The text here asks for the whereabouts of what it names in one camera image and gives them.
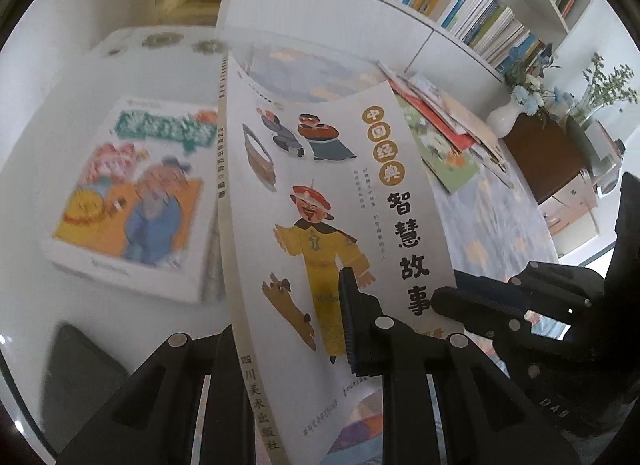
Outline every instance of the cartoon figure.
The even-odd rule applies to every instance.
[[[174,236],[182,225],[182,208],[175,194],[187,188],[190,164],[166,156],[142,174],[135,190],[141,201],[124,226],[127,238],[124,259],[158,265],[172,251]]]
[[[95,239],[105,217],[104,200],[99,193],[76,189],[69,196],[62,221],[53,236],[82,247]]]
[[[301,114],[298,133],[304,136],[314,152],[314,160],[342,161],[356,158],[340,140],[340,133],[331,125],[321,124],[314,114]]]
[[[279,148],[287,152],[295,152],[298,158],[305,156],[305,150],[289,129],[280,123],[280,119],[271,111],[262,111],[262,109],[256,109],[260,114],[262,123],[269,129],[271,129],[276,136],[273,137],[273,143]]]
[[[105,196],[111,185],[130,181],[138,162],[147,158],[148,152],[136,152],[133,143],[127,142],[118,148],[113,143],[105,143],[94,150],[78,178],[78,185],[90,187]]]
[[[271,273],[271,284],[262,282],[262,292],[278,310],[284,320],[293,326],[298,332],[304,343],[312,350],[316,351],[316,342],[314,335],[316,334],[313,326],[311,326],[311,315],[302,313],[291,300],[291,285],[288,279],[279,281],[278,278]]]
[[[321,193],[312,187],[296,186],[290,197],[301,219],[291,228],[275,225],[273,233],[287,254],[302,254],[305,260],[322,342],[333,364],[335,357],[346,354],[336,255],[343,266],[353,268],[361,289],[373,283],[375,278],[369,273],[369,261],[358,248],[356,239],[324,223],[334,217],[329,213],[331,205]]]

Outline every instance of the red booklet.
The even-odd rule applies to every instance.
[[[420,114],[430,121],[431,124],[433,124],[433,126],[439,130],[460,152],[468,149],[476,143],[476,140],[469,134],[456,134],[453,129],[450,128],[449,125],[445,124],[443,119],[441,119],[436,112],[420,98],[402,89],[398,84],[393,82],[392,79],[389,79],[388,82],[391,85],[391,89],[420,111]]]

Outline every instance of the table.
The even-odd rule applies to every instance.
[[[182,38],[170,47],[143,47],[144,39],[159,31]],[[172,333],[202,337],[229,322],[223,297],[209,293],[200,305],[185,305],[94,283],[54,268],[38,243],[49,235],[59,213],[52,196],[64,191],[56,188],[56,175],[75,174],[83,145],[117,98],[215,105],[222,55],[194,47],[209,40],[224,41],[258,82],[285,98],[335,98],[382,80],[370,63],[341,52],[252,30],[203,27],[115,32],[69,66],[0,173],[1,349],[10,379],[36,423],[42,422],[47,355],[60,323],[75,325],[132,372]],[[455,268],[506,280],[531,259],[557,260],[545,222],[515,165],[510,175],[513,191],[482,168],[450,196],[427,173],[425,182],[433,187]],[[2,384],[0,400],[15,400]]]

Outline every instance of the red hat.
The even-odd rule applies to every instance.
[[[293,194],[305,201],[315,202],[314,205],[322,207],[324,210],[331,210],[331,205],[321,193],[311,187],[298,185],[293,187]]]

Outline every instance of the white wall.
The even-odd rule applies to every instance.
[[[0,167],[67,63],[148,24],[154,0],[35,0],[0,51]]]
[[[582,71],[590,64],[595,51],[604,57],[605,73],[620,64],[628,64],[636,73],[632,87],[640,88],[640,52],[606,0],[593,0],[569,37],[558,48],[556,64],[562,66],[562,70],[548,70],[545,86],[553,88],[557,85],[561,90],[580,98],[587,85],[582,78]],[[640,134],[635,131],[640,125],[640,106],[626,104],[622,107],[622,113],[612,106],[601,109],[595,117],[614,140],[620,138],[625,143],[627,152],[623,170],[639,175]],[[599,235],[565,255],[561,262],[578,265],[614,242],[619,205],[620,186],[603,196],[598,207],[592,210]]]

